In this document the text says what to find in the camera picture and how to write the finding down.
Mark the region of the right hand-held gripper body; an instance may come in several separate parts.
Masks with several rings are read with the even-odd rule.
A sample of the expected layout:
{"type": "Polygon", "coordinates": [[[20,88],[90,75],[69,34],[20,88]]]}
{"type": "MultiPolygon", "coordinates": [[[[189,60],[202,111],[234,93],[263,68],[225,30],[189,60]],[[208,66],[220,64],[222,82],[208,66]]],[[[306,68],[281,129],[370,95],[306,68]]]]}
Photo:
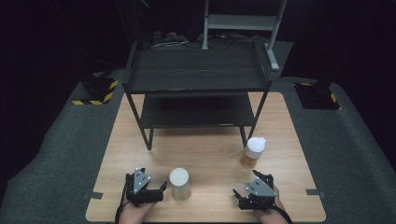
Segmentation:
{"type": "Polygon", "coordinates": [[[277,193],[274,190],[274,178],[265,175],[265,180],[256,177],[247,187],[248,196],[238,201],[241,210],[265,210],[275,203],[277,193]]]}

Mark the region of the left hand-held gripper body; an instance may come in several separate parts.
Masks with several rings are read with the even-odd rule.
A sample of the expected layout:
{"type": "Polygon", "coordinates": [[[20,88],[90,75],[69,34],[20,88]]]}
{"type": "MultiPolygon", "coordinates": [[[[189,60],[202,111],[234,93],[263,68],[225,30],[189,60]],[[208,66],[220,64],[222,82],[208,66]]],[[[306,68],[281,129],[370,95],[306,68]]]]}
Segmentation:
{"type": "Polygon", "coordinates": [[[150,177],[144,173],[139,173],[135,169],[132,174],[125,176],[124,196],[135,206],[145,203],[156,203],[163,200],[163,192],[159,189],[148,189],[150,177]]]}

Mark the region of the translucent cup with white base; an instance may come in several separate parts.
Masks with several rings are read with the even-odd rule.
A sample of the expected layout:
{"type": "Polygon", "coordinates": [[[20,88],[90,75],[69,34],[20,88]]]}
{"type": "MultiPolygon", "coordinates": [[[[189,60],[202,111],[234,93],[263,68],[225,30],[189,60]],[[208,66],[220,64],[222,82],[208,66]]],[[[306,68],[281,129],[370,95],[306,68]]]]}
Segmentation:
{"type": "Polygon", "coordinates": [[[191,195],[190,176],[186,169],[176,168],[169,175],[175,200],[184,201],[191,195]]]}

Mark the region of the white-capped bottle with orange liquid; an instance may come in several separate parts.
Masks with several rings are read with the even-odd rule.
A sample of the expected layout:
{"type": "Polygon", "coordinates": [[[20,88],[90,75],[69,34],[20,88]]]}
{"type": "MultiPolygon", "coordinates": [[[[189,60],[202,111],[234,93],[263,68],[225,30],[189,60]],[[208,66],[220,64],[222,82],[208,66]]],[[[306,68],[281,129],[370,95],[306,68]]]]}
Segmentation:
{"type": "Polygon", "coordinates": [[[254,167],[265,150],[266,139],[263,137],[251,137],[247,140],[241,157],[241,163],[246,167],[254,167]]]}

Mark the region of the black two-tier shelf rack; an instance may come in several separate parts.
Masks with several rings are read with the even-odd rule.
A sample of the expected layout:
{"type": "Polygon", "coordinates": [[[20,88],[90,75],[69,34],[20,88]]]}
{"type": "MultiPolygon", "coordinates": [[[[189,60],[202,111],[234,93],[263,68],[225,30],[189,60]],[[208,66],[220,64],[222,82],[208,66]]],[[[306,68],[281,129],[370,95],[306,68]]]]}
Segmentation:
{"type": "Polygon", "coordinates": [[[154,131],[237,127],[253,135],[272,81],[260,50],[142,50],[134,43],[122,79],[147,148],[154,131]]]}

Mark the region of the person's right hand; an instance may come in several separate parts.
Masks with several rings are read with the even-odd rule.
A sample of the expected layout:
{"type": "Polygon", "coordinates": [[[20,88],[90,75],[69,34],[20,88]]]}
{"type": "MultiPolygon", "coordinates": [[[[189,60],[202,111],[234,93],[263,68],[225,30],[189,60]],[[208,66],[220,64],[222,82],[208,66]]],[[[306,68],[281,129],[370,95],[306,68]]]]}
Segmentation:
{"type": "MultiPolygon", "coordinates": [[[[274,186],[274,189],[278,196],[275,198],[275,205],[278,208],[286,211],[283,203],[279,200],[280,194],[278,188],[274,186]]],[[[261,224],[288,224],[288,221],[278,211],[273,209],[264,211],[253,210],[253,214],[261,224]]]]}

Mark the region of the person's left hand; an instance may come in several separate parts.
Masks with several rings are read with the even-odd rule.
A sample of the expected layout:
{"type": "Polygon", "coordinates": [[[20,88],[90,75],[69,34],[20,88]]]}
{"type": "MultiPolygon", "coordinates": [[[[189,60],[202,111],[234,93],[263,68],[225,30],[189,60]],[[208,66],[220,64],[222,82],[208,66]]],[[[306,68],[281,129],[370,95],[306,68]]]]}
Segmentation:
{"type": "Polygon", "coordinates": [[[155,205],[156,203],[146,203],[140,206],[131,203],[124,205],[120,212],[119,224],[142,224],[145,216],[155,205]]]}

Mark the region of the grey tape strip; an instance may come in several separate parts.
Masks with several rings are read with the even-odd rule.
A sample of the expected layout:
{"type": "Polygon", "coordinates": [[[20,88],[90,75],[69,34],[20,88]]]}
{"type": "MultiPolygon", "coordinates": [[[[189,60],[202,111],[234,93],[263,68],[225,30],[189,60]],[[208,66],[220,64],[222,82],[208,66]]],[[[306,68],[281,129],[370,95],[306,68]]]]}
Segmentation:
{"type": "Polygon", "coordinates": [[[316,195],[319,196],[319,198],[324,199],[326,197],[326,194],[323,190],[319,189],[307,189],[306,190],[307,195],[316,195]]]}
{"type": "Polygon", "coordinates": [[[83,194],[83,199],[97,199],[97,200],[101,200],[103,197],[103,193],[102,192],[96,192],[96,191],[86,191],[83,194]]]}

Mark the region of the black yellow striped block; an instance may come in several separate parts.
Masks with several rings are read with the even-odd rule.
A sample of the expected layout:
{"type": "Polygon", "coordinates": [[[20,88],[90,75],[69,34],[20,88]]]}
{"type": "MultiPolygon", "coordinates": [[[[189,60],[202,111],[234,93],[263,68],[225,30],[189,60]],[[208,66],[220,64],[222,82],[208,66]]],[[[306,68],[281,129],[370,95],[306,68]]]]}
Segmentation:
{"type": "Polygon", "coordinates": [[[340,105],[330,90],[330,83],[294,83],[304,109],[338,110],[340,105]]]}
{"type": "Polygon", "coordinates": [[[93,77],[91,80],[82,82],[83,89],[88,93],[85,98],[74,97],[71,99],[73,105],[104,105],[113,96],[118,81],[112,77],[93,77]]]}

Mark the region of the grey felt cloth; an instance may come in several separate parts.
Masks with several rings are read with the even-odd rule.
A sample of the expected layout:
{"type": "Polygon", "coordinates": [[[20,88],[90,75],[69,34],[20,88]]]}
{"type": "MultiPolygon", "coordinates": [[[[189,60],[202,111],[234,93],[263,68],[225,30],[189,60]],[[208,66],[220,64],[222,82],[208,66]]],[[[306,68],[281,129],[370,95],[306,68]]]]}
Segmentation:
{"type": "MultiPolygon", "coordinates": [[[[292,83],[272,88],[286,99],[323,193],[325,224],[396,224],[396,173],[348,95],[334,86],[341,110],[304,110],[292,83]]],[[[89,224],[88,194],[122,94],[117,88],[108,105],[61,108],[38,154],[8,181],[0,224],[89,224]]]]}

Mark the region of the power strip with plugs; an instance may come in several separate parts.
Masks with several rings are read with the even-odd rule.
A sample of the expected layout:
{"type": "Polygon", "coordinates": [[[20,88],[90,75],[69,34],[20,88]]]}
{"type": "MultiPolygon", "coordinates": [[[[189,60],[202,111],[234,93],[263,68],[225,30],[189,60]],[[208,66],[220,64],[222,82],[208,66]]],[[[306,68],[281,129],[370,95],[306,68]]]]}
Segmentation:
{"type": "Polygon", "coordinates": [[[151,46],[153,48],[173,47],[188,43],[189,40],[184,35],[178,35],[176,32],[170,32],[163,35],[161,31],[152,34],[151,46]]]}

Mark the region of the grey metal stand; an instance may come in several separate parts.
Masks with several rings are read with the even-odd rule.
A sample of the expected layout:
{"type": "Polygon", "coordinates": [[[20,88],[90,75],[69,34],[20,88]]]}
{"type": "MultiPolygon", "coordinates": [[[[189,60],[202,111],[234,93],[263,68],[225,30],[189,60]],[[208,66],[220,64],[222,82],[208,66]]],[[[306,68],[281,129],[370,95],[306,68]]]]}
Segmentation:
{"type": "Polygon", "coordinates": [[[270,31],[271,36],[264,49],[273,71],[278,71],[279,66],[273,52],[278,29],[282,22],[283,13],[288,0],[281,0],[278,12],[275,16],[253,16],[253,15],[220,15],[209,13],[209,0],[204,0],[204,32],[202,49],[208,49],[208,31],[210,29],[220,30],[251,30],[270,31]]]}

